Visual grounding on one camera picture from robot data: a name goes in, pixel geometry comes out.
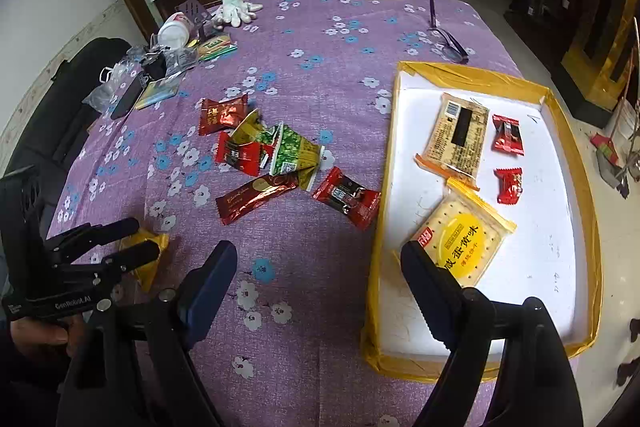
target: blue flower print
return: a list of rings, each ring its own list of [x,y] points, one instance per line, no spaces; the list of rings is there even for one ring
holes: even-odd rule
[[[318,140],[320,145],[327,145],[334,141],[334,132],[328,129],[320,130],[320,139]]]
[[[169,139],[169,145],[178,147],[178,145],[180,145],[180,142],[182,141],[183,136],[184,134],[172,134],[171,138]]]
[[[198,181],[198,173],[190,172],[190,174],[187,174],[187,178],[184,181],[184,186],[191,187],[196,184],[196,181]]]
[[[259,282],[265,284],[270,283],[276,277],[276,272],[269,259],[256,259],[252,264],[251,273]]]
[[[200,158],[198,162],[198,170],[199,171],[208,171],[211,168],[211,162],[213,158],[211,156],[204,156],[204,158]]]
[[[161,154],[156,158],[156,167],[161,171],[164,171],[169,165],[171,165],[171,159],[166,154]]]

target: yellow circle label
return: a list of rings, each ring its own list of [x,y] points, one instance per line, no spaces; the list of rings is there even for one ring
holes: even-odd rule
[[[264,192],[265,190],[269,190],[272,185],[268,184],[268,182],[265,181],[265,179],[258,178],[256,180],[254,180],[254,182],[251,184],[251,186],[255,190],[257,190],[258,192]]]
[[[473,214],[458,214],[440,237],[438,266],[456,279],[466,277],[478,265],[483,245],[482,222]]]

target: barcode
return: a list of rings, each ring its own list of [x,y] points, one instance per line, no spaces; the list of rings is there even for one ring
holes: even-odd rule
[[[287,172],[293,172],[298,168],[298,165],[292,162],[282,162],[280,172],[286,174]]]
[[[447,116],[450,116],[451,118],[457,118],[459,112],[460,112],[459,103],[449,102],[447,104],[447,109],[445,110],[445,113]]]

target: table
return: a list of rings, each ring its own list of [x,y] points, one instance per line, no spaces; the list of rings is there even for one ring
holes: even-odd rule
[[[250,178],[213,163],[218,136],[196,128],[203,97],[247,92],[267,124],[285,121],[325,145],[314,188],[336,165],[380,190],[396,63],[446,60],[427,30],[429,0],[254,2],[264,4],[255,23],[229,30],[238,51],[191,70],[174,98],[98,120],[49,234],[126,216],[168,232],[152,291],[177,285],[219,240],[236,245],[236,279],[191,351],[227,426],[411,425],[433,386],[377,375],[359,350],[375,226],[359,232],[295,190],[223,227],[215,197]],[[436,11],[469,65],[521,76],[471,6],[436,0]],[[481,386],[471,423],[483,420],[492,392]]]

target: red candy wrapper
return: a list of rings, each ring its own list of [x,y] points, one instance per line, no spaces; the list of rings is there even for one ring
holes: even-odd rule
[[[516,204],[522,194],[522,169],[495,169],[495,175],[500,178],[500,194],[498,203]]]
[[[498,136],[495,137],[494,149],[524,156],[518,120],[494,114],[494,125],[498,131]]]
[[[202,100],[198,134],[205,136],[220,129],[238,127],[248,114],[248,100],[248,96],[245,94],[227,102]]]
[[[251,142],[244,145],[233,143],[226,132],[221,132],[218,138],[216,163],[228,163],[234,169],[257,176],[260,174],[260,144]]]
[[[380,205],[379,192],[357,184],[337,167],[331,169],[313,198],[346,215],[360,230],[367,229]]]
[[[225,196],[216,198],[218,213],[223,225],[234,222],[239,217],[264,205],[267,201],[293,190],[298,186],[298,174],[288,172],[271,176],[265,174],[232,190]]]

